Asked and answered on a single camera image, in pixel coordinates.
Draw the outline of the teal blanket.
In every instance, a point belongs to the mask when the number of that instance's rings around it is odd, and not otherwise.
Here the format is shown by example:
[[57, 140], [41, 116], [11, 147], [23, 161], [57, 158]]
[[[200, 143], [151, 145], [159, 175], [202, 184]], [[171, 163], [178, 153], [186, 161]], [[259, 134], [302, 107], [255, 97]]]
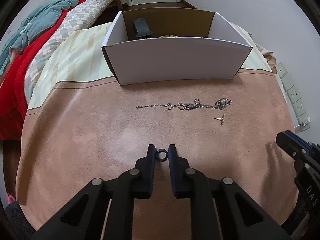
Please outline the teal blanket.
[[31, 11], [11, 34], [5, 35], [1, 42], [1, 74], [4, 74], [12, 52], [21, 53], [36, 38], [50, 29], [59, 19], [62, 12], [75, 7], [80, 0], [44, 0]]

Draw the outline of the checkered quilt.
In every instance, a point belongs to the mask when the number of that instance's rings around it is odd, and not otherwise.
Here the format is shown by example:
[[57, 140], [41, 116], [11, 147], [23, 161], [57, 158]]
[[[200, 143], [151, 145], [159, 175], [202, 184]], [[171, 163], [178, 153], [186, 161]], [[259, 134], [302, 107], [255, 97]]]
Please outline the checkered quilt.
[[27, 103], [31, 100], [33, 90], [45, 64], [58, 46], [73, 32], [91, 27], [98, 16], [112, 1], [113, 0], [86, 0], [67, 12], [58, 29], [41, 47], [27, 67], [24, 78], [24, 95]]

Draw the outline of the white cardboard box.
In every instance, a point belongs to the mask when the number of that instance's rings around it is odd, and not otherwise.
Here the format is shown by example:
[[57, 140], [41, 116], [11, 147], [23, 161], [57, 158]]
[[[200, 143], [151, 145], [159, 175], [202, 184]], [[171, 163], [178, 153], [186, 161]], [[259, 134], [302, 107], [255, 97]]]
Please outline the white cardboard box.
[[[135, 18], [146, 20], [151, 38], [136, 38]], [[117, 13], [101, 48], [118, 83], [131, 85], [232, 79], [253, 47], [217, 12], [156, 7]]]

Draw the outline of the pink and striped table cloth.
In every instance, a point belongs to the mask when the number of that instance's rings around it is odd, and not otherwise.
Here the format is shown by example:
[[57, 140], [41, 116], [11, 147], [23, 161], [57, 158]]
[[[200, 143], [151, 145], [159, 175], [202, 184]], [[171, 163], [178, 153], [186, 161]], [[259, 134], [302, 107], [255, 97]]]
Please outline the pink and striped table cloth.
[[[276, 146], [292, 129], [277, 77], [252, 51], [231, 80], [120, 86], [101, 43], [103, 24], [66, 38], [44, 66], [22, 132], [16, 198], [36, 229], [93, 178], [117, 178], [150, 144], [178, 154], [206, 176], [232, 178], [276, 222], [297, 199], [292, 160]], [[214, 118], [225, 115], [225, 122]]]

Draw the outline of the red blanket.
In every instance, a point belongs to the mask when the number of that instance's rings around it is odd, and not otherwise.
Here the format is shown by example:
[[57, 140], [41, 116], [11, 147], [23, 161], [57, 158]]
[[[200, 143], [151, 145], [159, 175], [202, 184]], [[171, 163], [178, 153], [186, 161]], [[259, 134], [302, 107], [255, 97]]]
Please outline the red blanket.
[[24, 77], [27, 67], [71, 9], [63, 11], [57, 22], [28, 45], [23, 52], [19, 54], [12, 52], [13, 60], [9, 62], [9, 68], [4, 74], [1, 74], [3, 80], [1, 82], [1, 140], [20, 140], [27, 112], [27, 102], [24, 98]]

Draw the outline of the white power strip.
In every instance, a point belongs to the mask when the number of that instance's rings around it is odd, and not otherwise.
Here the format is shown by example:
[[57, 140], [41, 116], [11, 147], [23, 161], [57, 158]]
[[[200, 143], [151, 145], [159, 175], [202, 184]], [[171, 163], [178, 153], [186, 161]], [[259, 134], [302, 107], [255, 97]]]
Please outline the white power strip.
[[276, 70], [283, 86], [285, 98], [288, 98], [297, 120], [297, 125], [294, 127], [295, 132], [301, 133], [306, 131], [311, 127], [311, 118], [296, 86], [296, 82], [281, 62], [276, 65]]

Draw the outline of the black smart band watch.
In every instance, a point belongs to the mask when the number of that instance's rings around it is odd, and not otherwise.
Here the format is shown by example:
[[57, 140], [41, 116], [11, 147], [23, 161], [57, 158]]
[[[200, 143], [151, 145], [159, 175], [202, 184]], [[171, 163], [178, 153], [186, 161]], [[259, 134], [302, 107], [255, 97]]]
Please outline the black smart band watch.
[[151, 38], [152, 32], [144, 18], [135, 18], [133, 20], [133, 28], [137, 39]]

